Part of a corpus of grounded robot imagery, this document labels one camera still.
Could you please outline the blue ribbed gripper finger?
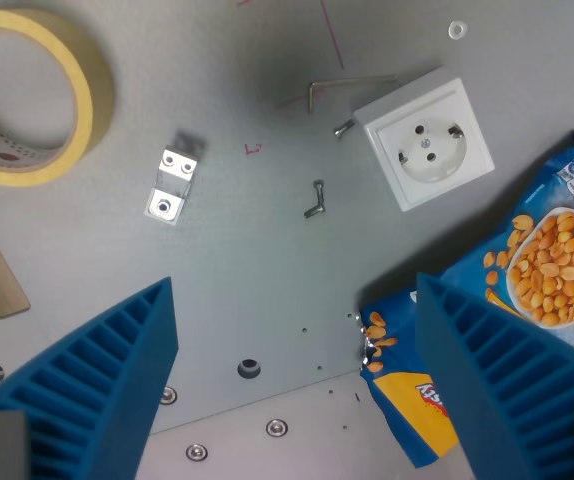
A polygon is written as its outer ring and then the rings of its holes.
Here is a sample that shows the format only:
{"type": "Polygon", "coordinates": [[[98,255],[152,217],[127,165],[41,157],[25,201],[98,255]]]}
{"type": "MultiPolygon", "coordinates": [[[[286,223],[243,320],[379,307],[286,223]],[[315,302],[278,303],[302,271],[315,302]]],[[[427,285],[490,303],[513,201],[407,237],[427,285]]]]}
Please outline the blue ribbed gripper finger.
{"type": "Polygon", "coordinates": [[[28,420],[31,478],[135,478],[177,352],[163,278],[3,380],[0,412],[28,420]]]}
{"type": "Polygon", "coordinates": [[[420,274],[416,349],[477,479],[574,479],[574,346],[420,274]]]}

